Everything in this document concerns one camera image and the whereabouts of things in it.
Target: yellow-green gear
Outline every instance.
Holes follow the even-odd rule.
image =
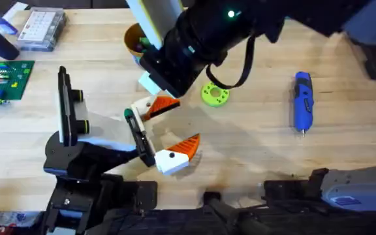
[[[220,92],[220,96],[214,97],[212,95],[212,90],[218,89]],[[220,107],[223,104],[225,104],[228,101],[228,97],[230,95],[230,92],[226,89],[221,89],[220,87],[217,87],[213,82],[209,82],[206,85],[204,85],[201,89],[201,97],[202,100],[212,106],[212,107]]]

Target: blue power tool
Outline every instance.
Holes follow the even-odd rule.
[[[297,72],[294,90],[294,124],[304,136],[313,124],[314,100],[310,74]]]

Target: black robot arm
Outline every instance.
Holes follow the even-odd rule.
[[[140,64],[162,90],[174,97],[185,95],[207,67],[212,82],[224,89],[241,86],[251,70],[255,38],[266,35],[277,42],[285,17],[330,36],[371,0],[207,0],[197,1],[182,12],[164,38],[160,50],[150,48]],[[228,51],[249,37],[245,66],[239,82],[228,86],[218,81],[211,65],[218,67]]]

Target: wooden tabletop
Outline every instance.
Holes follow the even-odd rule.
[[[28,15],[20,12],[14,25],[22,28]],[[46,141],[57,130],[60,65],[74,89],[84,90],[88,110],[102,117],[120,118],[132,102],[149,95],[137,82],[143,70],[123,43],[135,23],[129,10],[67,10],[67,16],[54,52],[21,53],[17,60],[36,61],[23,99],[0,107],[0,210],[45,210],[54,189],[55,177],[42,166]],[[245,42],[214,73],[234,83],[244,55]],[[298,71],[313,78],[314,125],[305,138],[292,128]],[[259,202],[264,180],[307,178],[322,167],[376,166],[376,81],[365,75],[343,35],[326,39],[287,20],[277,44],[257,39],[249,79],[231,91],[226,105],[202,102],[207,81],[202,73],[181,107],[146,124],[162,146],[201,133],[190,167],[163,176],[135,159],[112,171],[128,180],[157,181],[158,208],[195,208],[206,189],[222,191],[229,204],[249,206]]]

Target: green led light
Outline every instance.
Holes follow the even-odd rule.
[[[233,18],[234,17],[234,11],[230,10],[228,13],[227,13],[228,17],[230,18]]]

